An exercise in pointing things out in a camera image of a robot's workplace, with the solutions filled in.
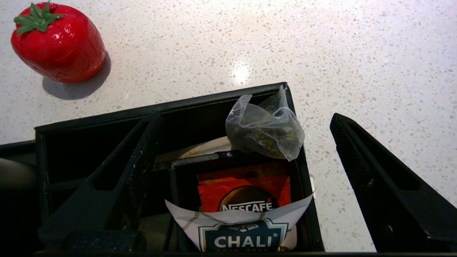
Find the blue label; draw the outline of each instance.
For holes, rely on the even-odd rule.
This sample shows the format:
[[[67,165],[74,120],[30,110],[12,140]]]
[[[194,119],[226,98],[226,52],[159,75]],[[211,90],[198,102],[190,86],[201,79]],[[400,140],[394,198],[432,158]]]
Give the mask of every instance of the blue label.
[[[234,224],[199,227],[200,249],[206,251],[277,251],[288,223],[268,218]]]

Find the white quartz countertop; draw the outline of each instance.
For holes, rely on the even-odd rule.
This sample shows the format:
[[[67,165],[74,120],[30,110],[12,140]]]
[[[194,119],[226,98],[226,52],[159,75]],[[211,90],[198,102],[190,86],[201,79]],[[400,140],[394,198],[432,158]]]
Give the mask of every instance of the white quartz countertop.
[[[68,119],[286,81],[306,134],[327,251],[375,251],[329,130],[333,113],[376,137],[457,205],[457,2],[55,0],[99,29],[111,69],[43,80],[0,15],[0,144]]]

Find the green stem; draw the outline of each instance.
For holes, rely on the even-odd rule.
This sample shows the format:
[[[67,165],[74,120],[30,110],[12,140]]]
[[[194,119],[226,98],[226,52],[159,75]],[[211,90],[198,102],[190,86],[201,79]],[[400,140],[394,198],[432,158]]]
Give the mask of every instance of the green stem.
[[[36,4],[32,3],[30,5],[30,15],[19,15],[14,18],[14,22],[21,25],[17,29],[18,36],[34,29],[46,32],[49,24],[62,17],[62,14],[49,12],[49,2],[50,0],[44,5],[43,10],[41,10]]]

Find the red strawberry-shaped container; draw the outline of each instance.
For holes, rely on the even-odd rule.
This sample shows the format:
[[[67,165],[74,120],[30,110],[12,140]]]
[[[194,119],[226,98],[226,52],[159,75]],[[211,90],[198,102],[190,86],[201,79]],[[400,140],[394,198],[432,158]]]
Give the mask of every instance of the red strawberry-shaped container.
[[[14,22],[14,51],[45,77],[81,82],[103,65],[106,52],[100,33],[86,15],[73,7],[49,2],[32,4]]]

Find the black organizer box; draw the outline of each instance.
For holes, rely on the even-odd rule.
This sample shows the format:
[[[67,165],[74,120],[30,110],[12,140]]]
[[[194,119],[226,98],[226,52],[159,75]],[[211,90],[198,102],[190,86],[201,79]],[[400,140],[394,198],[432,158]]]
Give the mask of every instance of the black organizer box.
[[[282,160],[235,150],[154,168],[154,157],[225,136],[225,119],[241,95],[253,94],[250,102],[259,104],[281,86],[294,110],[287,84],[279,83],[36,128],[38,170],[44,185],[40,240],[47,248],[81,250],[80,241],[95,232],[100,240],[100,231],[106,231],[107,241],[117,233],[125,238],[128,230],[135,243],[124,245],[132,245],[136,251],[196,252],[164,199],[198,210],[198,174]],[[292,200],[310,195],[303,148],[287,165]],[[297,226],[296,251],[324,250],[314,201]],[[142,235],[147,244],[140,239]],[[98,245],[92,250],[110,246]]]

